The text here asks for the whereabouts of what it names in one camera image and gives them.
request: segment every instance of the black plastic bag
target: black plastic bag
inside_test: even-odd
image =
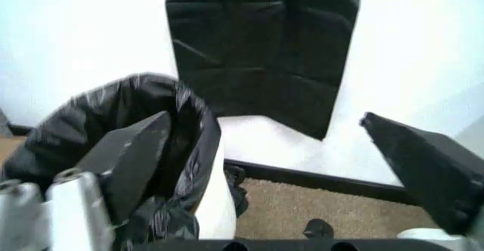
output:
[[[245,180],[245,170],[235,165],[224,164],[223,173],[227,179],[228,189],[235,206],[235,215],[238,218],[249,208],[247,191],[240,186]]]
[[[217,116],[326,134],[359,0],[166,0],[180,79]]]
[[[131,76],[70,100],[30,133],[3,166],[1,178],[34,182],[46,191],[56,174],[77,165],[106,133],[162,111],[169,114],[169,139],[144,197],[154,197],[145,203],[157,201],[154,216],[165,216],[161,228],[168,230],[146,229],[158,229],[161,237],[198,237],[190,211],[208,183],[220,128],[202,99],[164,76]],[[143,165],[142,157],[137,165]],[[130,236],[123,234],[122,240]]]
[[[171,203],[163,198],[149,198],[126,225],[116,229],[112,250],[131,251],[136,246],[160,239],[198,239],[197,218]]]

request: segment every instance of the white background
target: white background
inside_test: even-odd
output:
[[[365,111],[484,156],[484,0],[360,0],[327,138],[221,118],[227,158],[399,184]],[[132,73],[176,76],[164,0],[0,0],[0,107],[35,126],[70,97]]]

